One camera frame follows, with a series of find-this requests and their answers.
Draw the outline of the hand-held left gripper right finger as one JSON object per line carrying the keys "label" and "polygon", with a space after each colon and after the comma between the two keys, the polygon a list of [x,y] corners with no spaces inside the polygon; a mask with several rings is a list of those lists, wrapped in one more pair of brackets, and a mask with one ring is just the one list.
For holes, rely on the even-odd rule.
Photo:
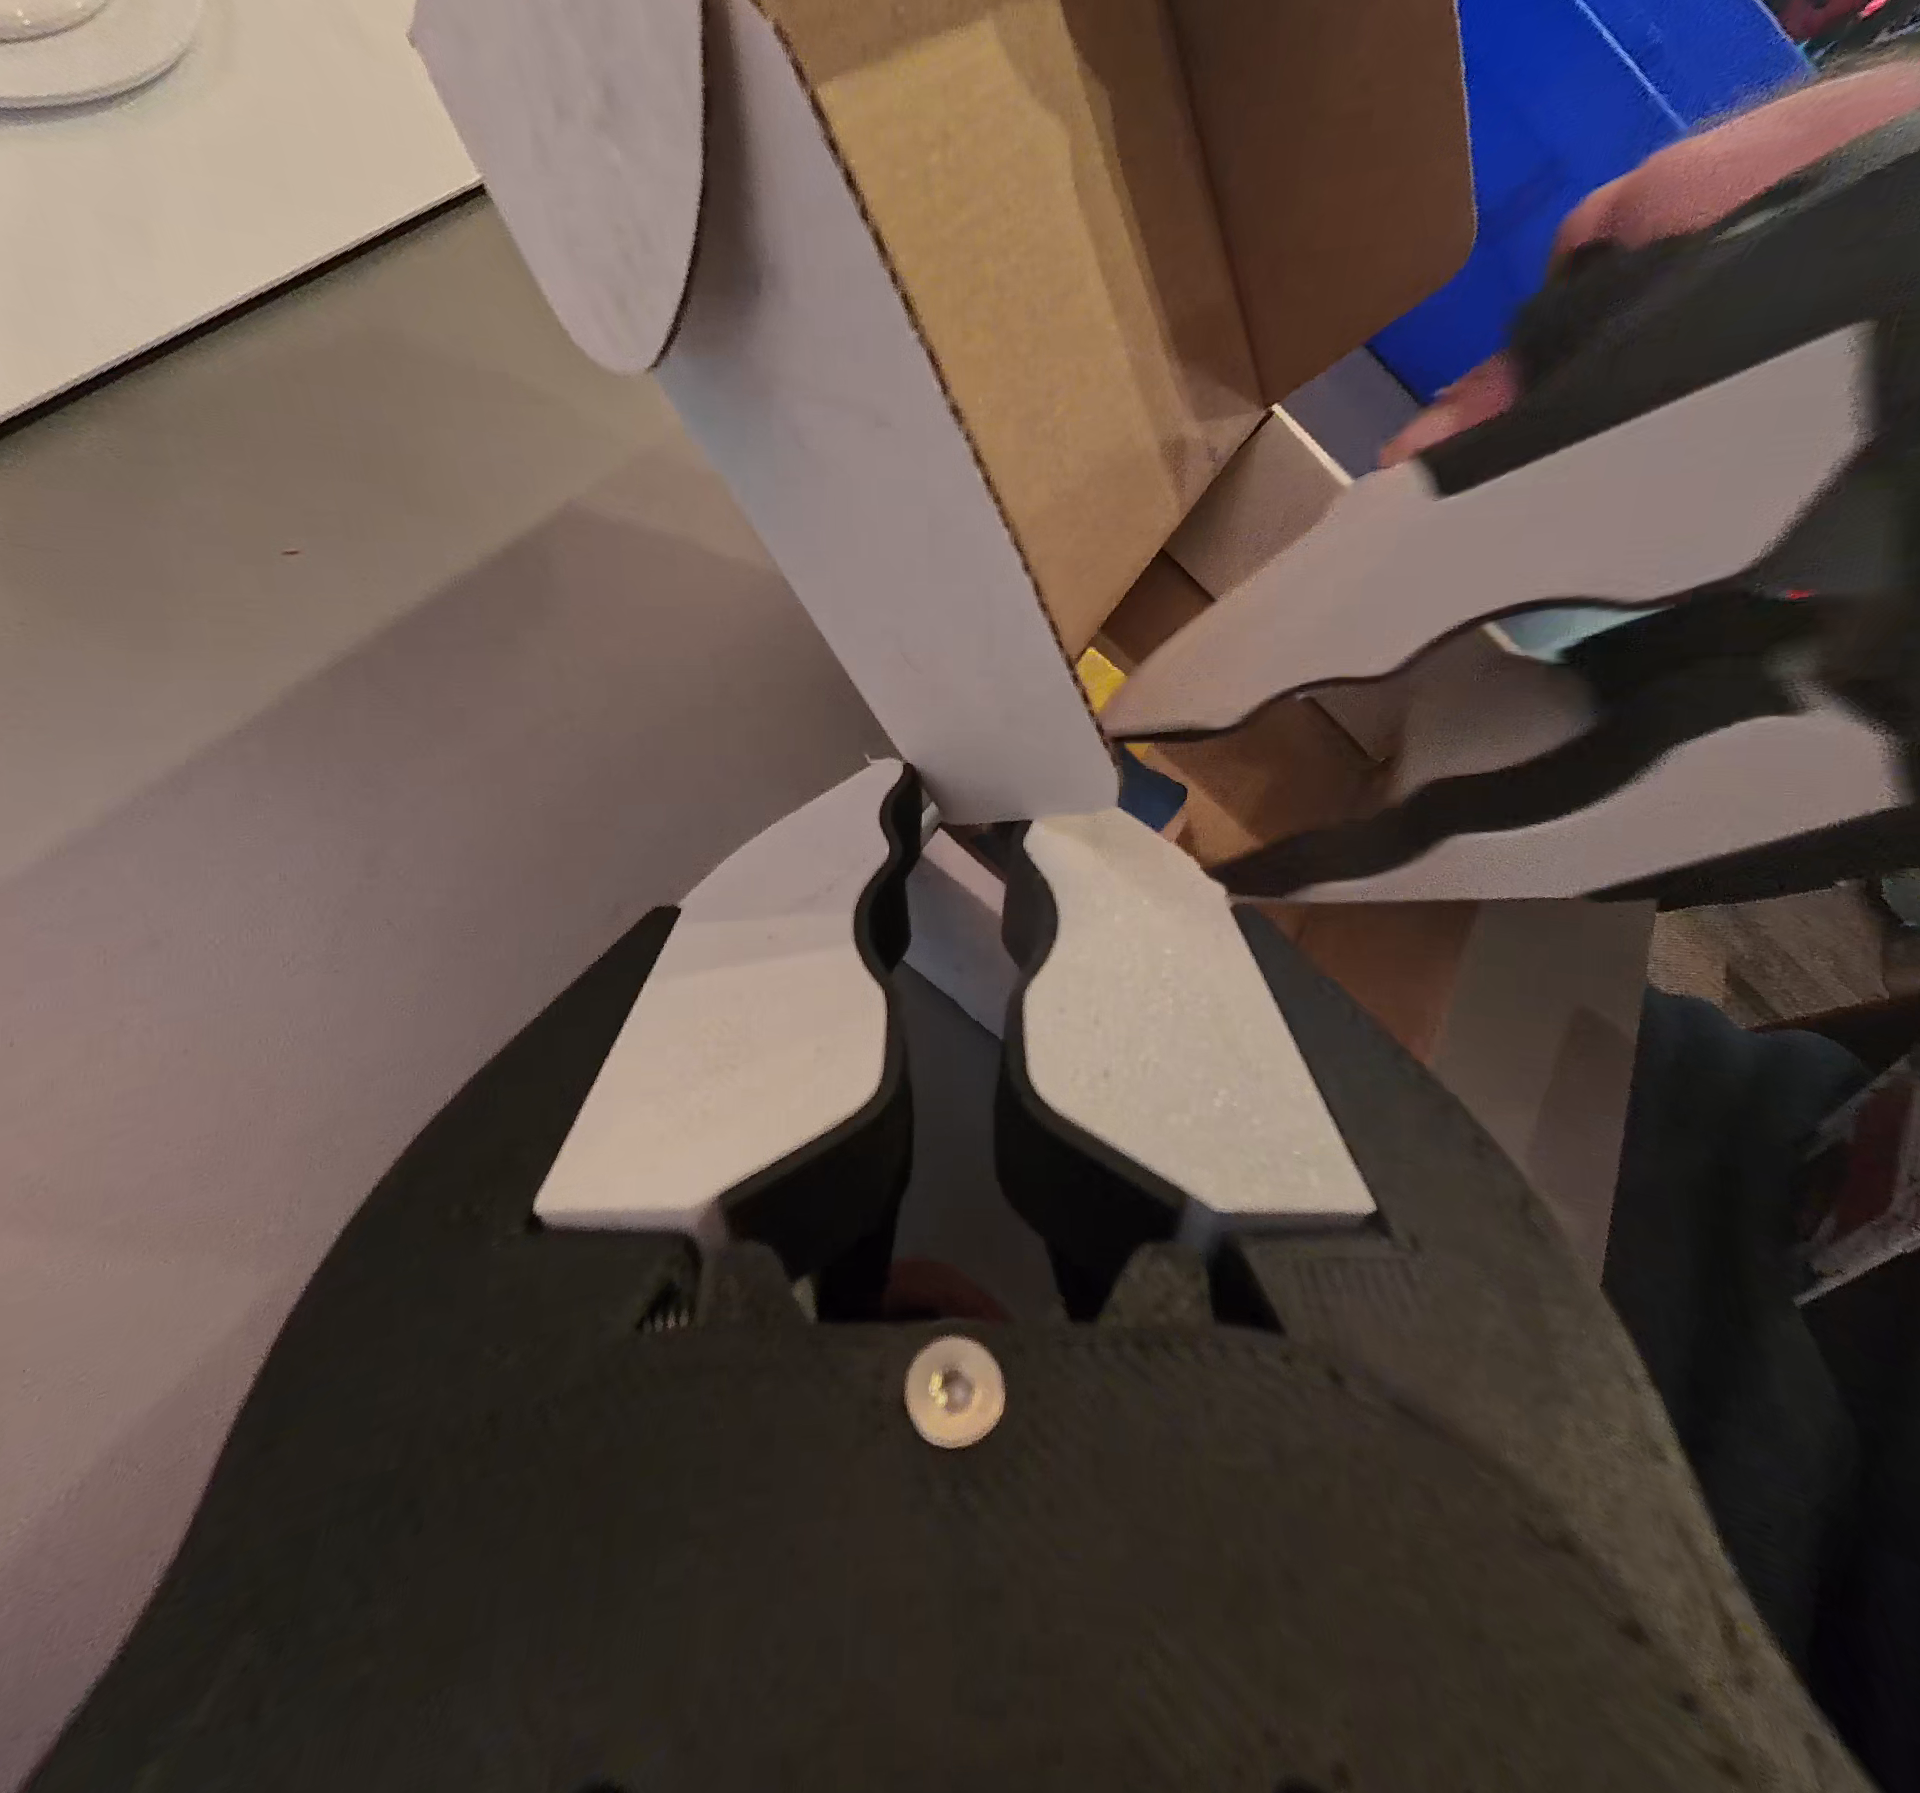
{"label": "hand-held left gripper right finger", "polygon": [[1014,991],[995,1172],[1094,1320],[1150,1247],[1351,1236],[1379,1204],[1229,895],[1120,813],[1033,820],[1006,871]]}

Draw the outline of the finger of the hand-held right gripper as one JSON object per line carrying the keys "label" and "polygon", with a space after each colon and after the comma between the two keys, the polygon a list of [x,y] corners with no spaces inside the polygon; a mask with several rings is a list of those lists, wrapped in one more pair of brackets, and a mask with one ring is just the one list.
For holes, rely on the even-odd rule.
{"label": "finger of the hand-held right gripper", "polygon": [[1635,709],[1502,771],[1431,779],[1358,820],[1213,868],[1243,901],[1570,901],[1718,873],[1917,809],[1913,755],[1831,700],[1693,739]]}
{"label": "finger of the hand-held right gripper", "polygon": [[1105,734],[1217,734],[1508,612],[1645,611],[1740,577],[1861,455],[1873,339],[1840,328],[1456,493],[1423,459],[1361,478],[1139,665]]}

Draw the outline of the white rounded board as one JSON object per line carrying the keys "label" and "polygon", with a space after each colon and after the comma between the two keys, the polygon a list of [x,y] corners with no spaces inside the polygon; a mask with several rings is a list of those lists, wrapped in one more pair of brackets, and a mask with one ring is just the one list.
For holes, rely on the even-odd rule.
{"label": "white rounded board", "polygon": [[415,6],[202,0],[161,79],[5,113],[5,421],[478,187]]}

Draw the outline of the ID badge with clip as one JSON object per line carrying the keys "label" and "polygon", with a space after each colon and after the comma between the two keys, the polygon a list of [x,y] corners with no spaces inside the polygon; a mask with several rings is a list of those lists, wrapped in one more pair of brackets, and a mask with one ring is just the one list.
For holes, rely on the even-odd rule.
{"label": "ID badge with clip", "polygon": [[1801,1307],[1919,1252],[1919,1054],[1824,1121],[1799,1176],[1792,1250]]}

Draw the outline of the blue plastic bin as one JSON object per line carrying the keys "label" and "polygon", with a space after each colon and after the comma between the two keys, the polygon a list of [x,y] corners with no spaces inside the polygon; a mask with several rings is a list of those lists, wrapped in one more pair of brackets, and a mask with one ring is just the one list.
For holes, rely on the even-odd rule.
{"label": "blue plastic bin", "polygon": [[1419,400],[1494,355],[1596,188],[1811,79],[1762,0],[1456,0],[1476,236],[1368,348]]}

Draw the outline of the person's right hand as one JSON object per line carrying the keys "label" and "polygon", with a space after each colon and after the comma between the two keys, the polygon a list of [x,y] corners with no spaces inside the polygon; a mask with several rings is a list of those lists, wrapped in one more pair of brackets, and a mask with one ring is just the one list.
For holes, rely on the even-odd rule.
{"label": "person's right hand", "polygon": [[1835,491],[1917,504],[1917,47],[1693,134],[1587,196],[1508,348],[1381,456],[1499,478],[1852,324],[1868,435]]}

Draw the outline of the white cardboard box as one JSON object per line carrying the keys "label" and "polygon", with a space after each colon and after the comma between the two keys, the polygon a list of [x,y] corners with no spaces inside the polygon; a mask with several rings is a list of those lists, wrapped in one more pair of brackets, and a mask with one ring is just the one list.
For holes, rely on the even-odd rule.
{"label": "white cardboard box", "polygon": [[[416,0],[412,42],[569,336],[659,377],[970,831],[1119,810],[1074,661],[1273,406],[1416,295],[1353,250],[1398,142],[1290,221],[1282,0]],[[1310,1268],[1570,1259],[1471,1115],[1236,919],[1376,1217]]]}

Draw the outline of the yellow cube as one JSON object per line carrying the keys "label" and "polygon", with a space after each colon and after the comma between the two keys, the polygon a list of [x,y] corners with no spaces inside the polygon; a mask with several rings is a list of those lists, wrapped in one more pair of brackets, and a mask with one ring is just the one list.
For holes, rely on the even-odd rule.
{"label": "yellow cube", "polygon": [[[1100,645],[1093,645],[1078,655],[1074,675],[1097,725],[1100,725],[1108,706],[1122,695],[1130,676],[1128,670],[1110,661]],[[1137,757],[1140,753],[1140,743],[1112,737],[1106,725],[1100,725],[1100,733],[1115,761],[1120,761],[1122,757]]]}

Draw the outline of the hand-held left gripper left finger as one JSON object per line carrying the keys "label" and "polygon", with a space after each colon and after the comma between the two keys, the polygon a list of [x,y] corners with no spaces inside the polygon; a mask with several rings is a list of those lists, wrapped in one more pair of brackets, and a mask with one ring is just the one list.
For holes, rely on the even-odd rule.
{"label": "hand-held left gripper left finger", "polygon": [[897,973],[921,857],[921,777],[883,759],[708,871],[541,1184],[541,1227],[759,1246],[823,1320],[876,1320],[912,1165]]}

